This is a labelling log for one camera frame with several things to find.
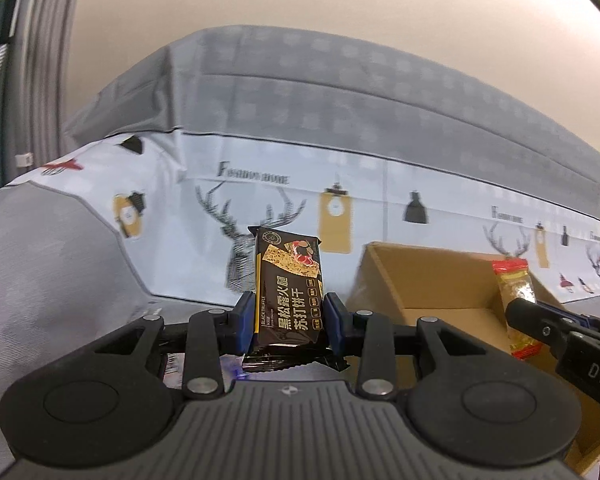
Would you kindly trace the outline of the red gold snack packet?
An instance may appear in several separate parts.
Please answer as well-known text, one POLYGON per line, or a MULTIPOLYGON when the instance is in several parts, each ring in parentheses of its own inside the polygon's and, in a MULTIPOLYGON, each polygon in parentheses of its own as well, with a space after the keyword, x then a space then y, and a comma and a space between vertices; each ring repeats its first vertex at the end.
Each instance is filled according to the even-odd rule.
POLYGON ((509 353, 518 360, 528 360, 542 348, 539 341, 518 330, 516 325, 520 318, 517 307, 534 304, 536 300, 528 262, 511 258, 494 260, 491 266, 501 295, 509 353))

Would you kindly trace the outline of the black cracker snack packet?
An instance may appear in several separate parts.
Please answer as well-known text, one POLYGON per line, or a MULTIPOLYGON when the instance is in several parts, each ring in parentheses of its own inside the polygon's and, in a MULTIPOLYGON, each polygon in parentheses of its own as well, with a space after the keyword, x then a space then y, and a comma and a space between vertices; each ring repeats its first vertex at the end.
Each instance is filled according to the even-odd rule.
POLYGON ((349 364, 332 351, 325 332, 321 241, 270 226, 250 232, 256 242, 256 304, 242 369, 272 373, 318 363, 346 370, 349 364))

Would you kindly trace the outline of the brown cardboard box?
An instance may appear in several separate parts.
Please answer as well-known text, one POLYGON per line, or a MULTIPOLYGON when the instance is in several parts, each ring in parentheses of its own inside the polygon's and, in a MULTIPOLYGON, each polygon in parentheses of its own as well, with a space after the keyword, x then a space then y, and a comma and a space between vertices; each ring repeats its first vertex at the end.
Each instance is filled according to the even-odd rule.
MULTIPOLYGON (((473 252, 373 242, 365 246, 350 294, 350 311, 372 310, 396 324, 422 316, 441 318, 487 344, 509 352, 504 307, 492 261, 473 252)), ((559 378, 578 396, 582 422, 566 463, 587 474, 600 461, 600 404, 555 373, 547 346, 526 361, 559 378)))

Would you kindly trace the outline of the deer print sofa cover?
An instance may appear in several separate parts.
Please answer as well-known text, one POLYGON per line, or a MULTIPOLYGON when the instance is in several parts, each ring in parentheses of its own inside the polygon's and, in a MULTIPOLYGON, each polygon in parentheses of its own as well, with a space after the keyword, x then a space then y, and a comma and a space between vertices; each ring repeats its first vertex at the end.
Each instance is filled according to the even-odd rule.
POLYGON ((252 226, 317 237, 328 290, 373 242, 515 256, 559 301, 600 296, 600 222, 397 160, 219 133, 117 134, 17 178, 79 197, 153 294, 230 304, 254 281, 252 226))

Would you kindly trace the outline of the grey curtain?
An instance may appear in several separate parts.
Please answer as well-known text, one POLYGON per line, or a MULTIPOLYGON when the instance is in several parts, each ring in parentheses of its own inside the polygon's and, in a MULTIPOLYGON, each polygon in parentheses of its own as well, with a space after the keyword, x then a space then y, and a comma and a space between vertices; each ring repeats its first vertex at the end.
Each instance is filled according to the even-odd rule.
POLYGON ((0 0, 0 188, 65 151, 76 0, 0 0))

